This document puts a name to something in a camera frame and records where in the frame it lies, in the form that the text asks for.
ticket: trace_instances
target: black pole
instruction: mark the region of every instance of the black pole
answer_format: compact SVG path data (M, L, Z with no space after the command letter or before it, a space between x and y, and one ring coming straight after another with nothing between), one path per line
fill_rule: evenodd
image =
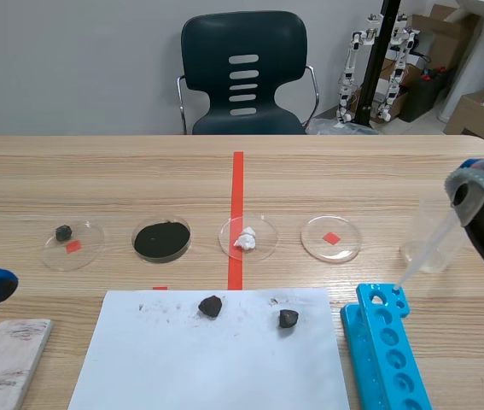
M376 86L380 79L382 64L388 52L389 40L394 30L395 19L399 13L401 0L384 0L382 4L381 15L384 16L380 35L372 46L370 51L367 71L364 73L361 94L359 95L358 109L355 112L353 122L362 126L370 126L370 111L372 110L372 100L374 99Z

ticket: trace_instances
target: gray wall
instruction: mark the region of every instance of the gray wall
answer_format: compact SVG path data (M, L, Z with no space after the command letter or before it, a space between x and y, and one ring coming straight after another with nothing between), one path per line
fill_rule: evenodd
M0 0L0 134L174 134L182 131L175 81L180 31L195 15L284 9L306 23L308 63L335 106L350 33L382 0ZM405 0L403 10L425 2ZM364 70L364 56L359 59ZM301 119L312 83L284 85L278 103ZM187 91L189 123L204 94Z

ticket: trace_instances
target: chair backrest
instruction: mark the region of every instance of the chair backrest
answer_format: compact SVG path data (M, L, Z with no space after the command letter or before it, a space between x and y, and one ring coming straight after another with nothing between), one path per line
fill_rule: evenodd
M195 17L181 47L187 86L209 95L210 110L275 105L277 87L300 79L306 66L306 28L286 11ZM255 98L231 101L247 95Z

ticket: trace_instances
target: wooden table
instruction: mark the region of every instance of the wooden table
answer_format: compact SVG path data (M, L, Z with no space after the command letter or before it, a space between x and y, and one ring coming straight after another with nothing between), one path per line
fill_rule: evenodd
M326 286L352 409L359 408L339 309L362 282L394 282L399 245L418 198L484 141L454 136L0 137L0 267L20 287L6 319L55 321L24 409L66 409L109 289L225 289L218 243L230 215L232 153L245 152L245 211L279 231L276 252L244 264L246 289ZM330 265L301 246L313 214L339 214L361 230L357 258ZM165 265L141 261L133 229L152 215L190 223L192 243ZM96 261L74 272L44 266L42 247L62 215L97 220L107 235ZM405 328L434 409L484 409L484 262L467 248L442 274L405 286Z

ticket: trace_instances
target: plastic lid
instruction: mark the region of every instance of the plastic lid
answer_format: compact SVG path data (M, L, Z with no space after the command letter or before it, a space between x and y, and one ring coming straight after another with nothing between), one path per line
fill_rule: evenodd
M359 230L334 215L320 215L308 220L300 229L300 240L310 255L329 263L348 262L361 249Z
M180 258L190 246L190 227L177 216L157 216L137 226L131 236L136 254L143 260L167 263Z
M56 238L56 228L44 244L43 262L56 271L73 271L92 262L105 244L103 229L93 222L74 221L61 226L71 230L70 237L63 241Z
M230 237L230 230L241 232L246 228L251 228L255 232L255 249L243 250L235 247L234 242L238 239L238 234L235 234L236 237ZM228 220L223 225L219 232L219 243L228 256L244 261L261 261L276 249L277 231L264 215L244 215L242 218Z

